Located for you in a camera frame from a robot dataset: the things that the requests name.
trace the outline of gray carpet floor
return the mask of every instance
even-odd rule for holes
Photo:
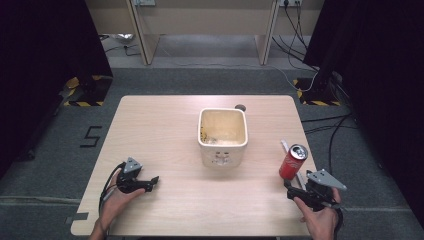
[[[346,106],[301,104],[287,79],[312,77],[308,71],[285,71],[287,79],[275,69],[134,68],[113,69],[113,73],[103,106],[61,106],[34,149],[36,158],[14,162],[0,181],[0,239],[81,239],[70,233],[69,217],[77,211],[119,100],[125,95],[290,95],[301,120],[351,111]],[[337,121],[304,122],[303,127],[309,132]],[[90,126],[102,127],[91,131],[100,137],[97,146],[80,148],[93,143],[84,139]],[[329,168],[333,131],[334,127],[306,135],[318,169]],[[354,117],[337,131],[331,159],[333,176],[348,187],[342,193],[345,224],[339,239],[424,239],[423,229],[396,183],[379,167]]]

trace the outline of red can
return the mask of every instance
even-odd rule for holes
[[[304,146],[300,144],[291,146],[283,163],[281,164],[279,170],[280,177],[292,180],[307,158],[308,150]]]

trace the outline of white square container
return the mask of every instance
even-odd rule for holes
[[[205,108],[200,112],[197,132],[205,166],[229,169],[240,165],[248,142],[243,111]]]

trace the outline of wooden tabletop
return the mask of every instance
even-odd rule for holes
[[[200,111],[238,104],[247,109],[249,138],[241,165],[227,171],[205,167],[197,142]],[[78,209],[88,218],[74,221],[71,232],[91,233],[108,176],[131,156],[144,166],[139,180],[160,180],[131,202],[111,235],[309,235],[278,175],[286,155],[281,139],[310,149],[290,96],[125,96]],[[300,171],[306,170],[316,170],[312,154]]]

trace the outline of can top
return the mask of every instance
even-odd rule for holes
[[[290,154],[298,160],[306,160],[308,158],[308,150],[300,144],[295,144],[290,148]]]

